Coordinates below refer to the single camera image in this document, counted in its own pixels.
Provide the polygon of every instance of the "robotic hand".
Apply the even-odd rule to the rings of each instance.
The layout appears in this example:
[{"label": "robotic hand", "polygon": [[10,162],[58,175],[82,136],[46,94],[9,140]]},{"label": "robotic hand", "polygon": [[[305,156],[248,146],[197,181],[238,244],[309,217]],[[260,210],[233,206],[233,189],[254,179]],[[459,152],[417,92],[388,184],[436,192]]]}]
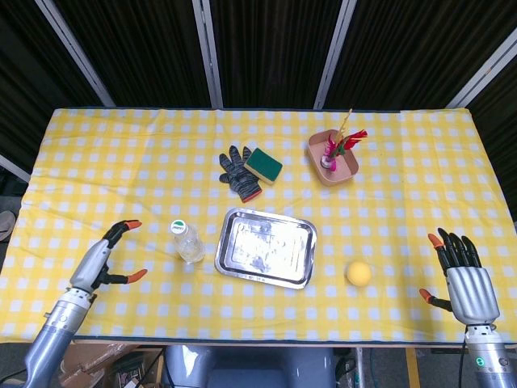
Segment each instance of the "robotic hand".
[{"label": "robotic hand", "polygon": [[94,302],[93,293],[102,283],[128,284],[141,279],[146,269],[130,276],[107,273],[107,258],[122,234],[141,225],[137,220],[117,222],[84,255],[70,278],[72,285],[61,295],[25,356],[27,381],[24,388],[45,388],[56,372],[75,332]]},{"label": "robotic hand", "polygon": [[465,342],[480,387],[517,388],[504,343],[492,324],[499,316],[498,303],[476,247],[465,236],[460,239],[441,228],[438,232],[443,242],[433,234],[428,237],[438,253],[451,301],[438,299],[425,289],[420,289],[420,294],[427,303],[451,311],[466,325]]}]

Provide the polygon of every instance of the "metal pole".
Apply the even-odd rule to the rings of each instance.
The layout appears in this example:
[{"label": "metal pole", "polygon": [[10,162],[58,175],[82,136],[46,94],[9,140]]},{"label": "metal pole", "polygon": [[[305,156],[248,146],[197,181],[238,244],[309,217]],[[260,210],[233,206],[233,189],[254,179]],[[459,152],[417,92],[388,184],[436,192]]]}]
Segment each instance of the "metal pole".
[{"label": "metal pole", "polygon": [[203,57],[204,73],[207,78],[208,93],[212,108],[223,108],[219,65],[217,64],[216,40],[213,35],[212,12],[209,0],[192,0],[195,25],[200,40],[201,56]]},{"label": "metal pole", "polygon": [[330,83],[334,77],[334,71],[338,64],[339,55],[343,48],[343,43],[347,36],[348,27],[352,15],[354,14],[355,4],[357,0],[343,0],[341,9],[339,10],[338,20],[336,21],[336,27],[332,40],[330,41],[329,52],[326,56],[325,67],[323,68],[322,80],[320,86],[317,89],[316,100],[314,101],[314,109],[322,109],[325,104],[326,95],[329,92]]},{"label": "metal pole", "polygon": [[22,168],[16,166],[11,160],[4,158],[0,155],[0,166],[8,170],[9,172],[13,173],[17,177],[19,177],[21,180],[24,180],[25,182],[29,182],[31,179],[31,175],[23,170]]},{"label": "metal pole", "polygon": [[483,66],[461,88],[446,108],[464,108],[485,89],[517,55],[517,28],[501,43]]},{"label": "metal pole", "polygon": [[61,16],[61,12],[57,9],[53,0],[34,0],[36,5],[43,12],[44,17],[48,20],[53,30],[69,52],[70,56],[91,85],[95,94],[99,97],[105,107],[114,107],[115,103],[107,92],[106,87],[100,80],[100,77],[94,70],[94,67],[82,51],[81,45],[75,39],[74,34],[68,27],[68,24]]}]

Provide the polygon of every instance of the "green sponge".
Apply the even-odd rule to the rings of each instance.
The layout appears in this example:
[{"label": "green sponge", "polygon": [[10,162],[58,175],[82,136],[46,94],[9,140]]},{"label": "green sponge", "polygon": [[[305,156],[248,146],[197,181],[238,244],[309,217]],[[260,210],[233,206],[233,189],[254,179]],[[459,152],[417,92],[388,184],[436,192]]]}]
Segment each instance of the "green sponge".
[{"label": "green sponge", "polygon": [[261,149],[255,148],[244,167],[267,184],[273,184],[282,170],[282,163],[277,162]]}]

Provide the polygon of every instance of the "stainless steel tray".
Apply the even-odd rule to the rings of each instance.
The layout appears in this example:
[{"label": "stainless steel tray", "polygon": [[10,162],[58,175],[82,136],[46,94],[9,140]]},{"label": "stainless steel tray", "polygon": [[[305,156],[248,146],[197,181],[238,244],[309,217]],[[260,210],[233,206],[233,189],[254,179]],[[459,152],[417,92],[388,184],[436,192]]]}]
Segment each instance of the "stainless steel tray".
[{"label": "stainless steel tray", "polygon": [[308,221],[231,209],[215,264],[225,275],[303,289],[313,270],[315,246],[316,228]]}]

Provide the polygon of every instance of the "orange fingertip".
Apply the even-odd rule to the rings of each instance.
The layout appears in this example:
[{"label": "orange fingertip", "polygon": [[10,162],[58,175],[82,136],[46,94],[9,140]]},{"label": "orange fingertip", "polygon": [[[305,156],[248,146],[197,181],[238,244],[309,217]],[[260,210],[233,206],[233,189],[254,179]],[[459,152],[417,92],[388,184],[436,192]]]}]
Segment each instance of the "orange fingertip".
[{"label": "orange fingertip", "polygon": [[129,230],[136,229],[138,226],[142,225],[138,220],[126,221],[125,224],[128,226]]},{"label": "orange fingertip", "polygon": [[443,247],[443,242],[442,240],[440,240],[439,238],[437,238],[434,234],[432,233],[429,233],[427,235],[427,237],[429,238],[429,241],[431,241],[431,243],[433,244],[433,247],[436,249],[438,247]]},{"label": "orange fingertip", "polygon": [[132,275],[129,275],[128,276],[128,283],[134,283],[135,281],[138,281],[140,280],[142,277],[144,277],[144,275],[147,273],[147,270],[146,269],[141,269],[140,271],[138,272],[135,272],[133,273]]},{"label": "orange fingertip", "polygon": [[418,292],[425,299],[425,301],[427,303],[429,303],[429,300],[432,298],[431,293],[429,291],[427,291],[426,289],[420,289]]}]

